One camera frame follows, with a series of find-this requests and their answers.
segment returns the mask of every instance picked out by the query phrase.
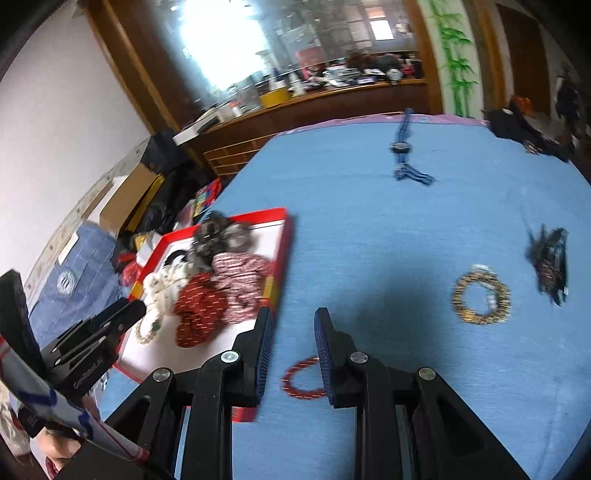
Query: red tray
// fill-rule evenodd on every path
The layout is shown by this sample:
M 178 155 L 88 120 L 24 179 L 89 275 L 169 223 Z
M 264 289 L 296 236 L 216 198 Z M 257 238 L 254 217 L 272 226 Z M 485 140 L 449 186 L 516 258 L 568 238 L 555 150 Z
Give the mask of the red tray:
M 292 220 L 285 208 L 244 213 L 230 218 L 235 222 L 248 222 L 252 225 L 252 234 L 255 238 L 254 252 L 271 260 L 271 268 L 265 282 L 261 303 L 263 306 L 269 307 L 275 317 L 287 263 L 293 228 Z M 138 281 L 134 284 L 129 296 L 130 299 L 142 298 L 144 293 L 142 282 L 146 275 L 161 268 L 169 252 L 177 248 L 186 249 L 190 245 L 196 228 L 196 226 L 191 226 L 162 237 L 142 269 Z M 248 319 L 241 323 L 227 325 L 210 342 L 192 348 L 181 348 L 176 345 L 174 335 L 171 333 L 175 331 L 177 323 L 166 318 L 158 336 L 146 345 L 137 343 L 134 328 L 132 328 L 119 345 L 119 359 L 115 367 L 138 383 L 141 383 L 158 367 L 169 367 L 175 373 L 198 368 L 205 360 L 229 350 L 236 335 L 252 329 L 254 321 L 255 319 Z M 234 411 L 233 420 L 252 421 L 255 412 L 254 408 L 237 408 Z

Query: red patterned fabric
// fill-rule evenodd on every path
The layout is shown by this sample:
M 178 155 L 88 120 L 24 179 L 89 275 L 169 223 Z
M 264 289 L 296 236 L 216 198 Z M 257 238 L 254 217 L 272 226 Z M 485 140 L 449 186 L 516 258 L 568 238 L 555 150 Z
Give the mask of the red patterned fabric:
M 239 323 L 256 318 L 262 299 L 269 260 L 252 253 L 222 253 L 213 258 L 212 278 L 228 298 L 225 323 Z
M 174 305 L 175 314 L 182 318 L 176 333 L 178 346 L 190 348 L 207 342 L 228 308 L 226 296 L 215 289 L 211 277 L 211 273 L 193 277 Z
M 56 466 L 51 460 L 49 460 L 48 457 L 45 457 L 45 468 L 47 468 L 47 475 L 49 475 L 49 478 L 53 480 L 58 472 Z

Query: window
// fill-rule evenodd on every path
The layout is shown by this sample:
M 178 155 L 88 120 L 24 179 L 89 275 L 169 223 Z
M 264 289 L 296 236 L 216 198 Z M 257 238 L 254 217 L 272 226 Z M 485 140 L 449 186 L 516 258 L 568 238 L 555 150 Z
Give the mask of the window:
M 374 20 L 369 22 L 371 29 L 374 31 L 376 40 L 393 40 L 392 28 L 388 20 Z
M 386 18 L 386 14 L 384 14 L 384 9 L 382 7 L 369 7 L 365 9 L 365 12 L 370 20 L 373 20 L 374 18 Z
M 369 40 L 368 29 L 365 27 L 365 22 L 351 22 L 349 24 L 351 36 L 355 41 Z
M 240 2 L 187 0 L 181 36 L 208 81 L 220 90 L 265 66 L 256 53 L 268 44 L 257 20 Z

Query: blue tablecloth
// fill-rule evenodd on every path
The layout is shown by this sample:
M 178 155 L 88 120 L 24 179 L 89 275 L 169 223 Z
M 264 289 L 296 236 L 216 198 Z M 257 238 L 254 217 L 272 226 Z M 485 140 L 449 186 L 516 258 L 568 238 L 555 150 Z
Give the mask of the blue tablecloth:
M 228 215 L 285 206 L 295 219 L 265 397 L 256 422 L 233 429 L 237 480 L 352 474 L 353 410 L 280 390 L 284 372 L 316 353 L 321 306 L 385 364 L 436 369 L 532 479 L 552 478 L 589 422 L 589 185 L 573 165 L 530 155 L 484 127 L 431 124 L 412 124 L 410 163 L 437 181 L 396 181 L 388 150 L 396 129 L 276 137 L 215 204 Z M 528 235 L 543 223 L 570 232 L 563 307 L 537 291 L 525 259 Z M 488 265 L 511 290 L 506 323 L 469 325 L 453 313 L 453 285 L 473 264 Z M 297 381 L 321 385 L 317 369 Z M 116 375 L 103 412 L 131 386 Z

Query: red bracelet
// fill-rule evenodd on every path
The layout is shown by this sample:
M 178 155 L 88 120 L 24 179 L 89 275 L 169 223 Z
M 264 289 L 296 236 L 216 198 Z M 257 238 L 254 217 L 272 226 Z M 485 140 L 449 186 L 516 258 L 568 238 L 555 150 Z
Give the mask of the red bracelet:
M 285 373 L 285 375 L 283 375 L 283 378 L 281 379 L 283 386 L 281 389 L 291 397 L 299 398 L 300 400 L 313 400 L 314 398 L 324 397 L 326 395 L 324 393 L 324 388 L 317 388 L 316 390 L 299 390 L 291 386 L 291 376 L 294 373 L 296 373 L 299 369 L 314 365 L 317 361 L 317 356 L 311 356 L 306 360 L 296 363 Z

